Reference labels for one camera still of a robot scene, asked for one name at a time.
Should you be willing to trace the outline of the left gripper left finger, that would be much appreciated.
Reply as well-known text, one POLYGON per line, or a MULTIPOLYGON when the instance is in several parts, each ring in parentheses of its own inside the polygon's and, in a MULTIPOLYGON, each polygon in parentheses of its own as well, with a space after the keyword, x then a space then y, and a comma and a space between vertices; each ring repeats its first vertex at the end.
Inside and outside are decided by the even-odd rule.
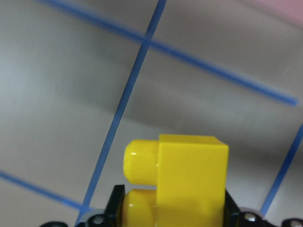
POLYGON ((104 211, 89 214, 80 221, 79 227, 121 227, 125 186, 115 185, 104 211))

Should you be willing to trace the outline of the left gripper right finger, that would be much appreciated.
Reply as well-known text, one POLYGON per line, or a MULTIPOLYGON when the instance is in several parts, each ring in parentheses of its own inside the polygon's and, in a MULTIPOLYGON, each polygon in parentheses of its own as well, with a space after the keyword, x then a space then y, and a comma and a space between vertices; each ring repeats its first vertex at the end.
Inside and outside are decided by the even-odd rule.
POLYGON ((223 227, 274 227, 252 211, 242 212, 231 195, 225 190, 223 227))

